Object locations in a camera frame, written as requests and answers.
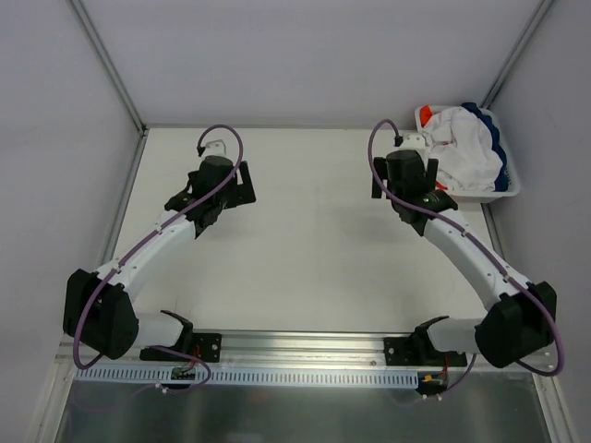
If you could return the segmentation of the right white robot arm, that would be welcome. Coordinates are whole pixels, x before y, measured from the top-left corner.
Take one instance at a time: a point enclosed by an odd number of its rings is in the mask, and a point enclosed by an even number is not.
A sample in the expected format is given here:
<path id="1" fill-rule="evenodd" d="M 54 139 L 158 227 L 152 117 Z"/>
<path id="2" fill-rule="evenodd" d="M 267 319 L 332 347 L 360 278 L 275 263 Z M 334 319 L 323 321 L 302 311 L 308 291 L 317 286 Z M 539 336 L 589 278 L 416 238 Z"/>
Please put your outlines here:
<path id="1" fill-rule="evenodd" d="M 435 185 L 438 164 L 414 150 L 371 156 L 371 196 L 387 197 L 402 222 L 448 258 L 472 286 L 486 313 L 481 318 L 438 317 L 419 325 L 415 358 L 434 365 L 446 353 L 475 353 L 504 368 L 559 343 L 557 295 L 534 283 L 475 234 L 456 201 Z"/>

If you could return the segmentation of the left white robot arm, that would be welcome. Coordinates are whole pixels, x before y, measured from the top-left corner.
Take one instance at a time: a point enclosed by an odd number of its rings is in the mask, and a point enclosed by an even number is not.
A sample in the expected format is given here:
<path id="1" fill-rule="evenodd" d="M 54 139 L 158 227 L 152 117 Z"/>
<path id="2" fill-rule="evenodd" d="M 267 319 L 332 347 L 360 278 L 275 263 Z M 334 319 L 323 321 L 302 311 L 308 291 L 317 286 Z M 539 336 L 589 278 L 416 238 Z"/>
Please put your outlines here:
<path id="1" fill-rule="evenodd" d="M 198 344 L 193 324 L 169 310 L 140 314 L 134 301 L 181 245 L 197 239 L 224 210 L 256 200 L 247 162 L 209 155 L 170 197 L 147 241 L 94 271 L 77 269 L 66 284 L 63 331 L 111 360 L 138 347 L 143 360 L 179 361 Z"/>

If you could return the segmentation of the white t shirt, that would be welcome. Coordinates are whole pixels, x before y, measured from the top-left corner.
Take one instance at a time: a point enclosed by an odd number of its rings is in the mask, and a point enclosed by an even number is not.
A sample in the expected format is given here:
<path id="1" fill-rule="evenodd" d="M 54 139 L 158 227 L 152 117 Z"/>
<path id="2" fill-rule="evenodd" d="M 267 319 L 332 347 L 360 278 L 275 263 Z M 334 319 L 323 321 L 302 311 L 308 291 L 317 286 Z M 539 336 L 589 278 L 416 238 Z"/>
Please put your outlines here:
<path id="1" fill-rule="evenodd" d="M 485 125 L 462 106 L 432 112 L 419 132 L 427 143 L 424 160 L 439 161 L 437 181 L 449 192 L 493 192 L 502 163 Z"/>

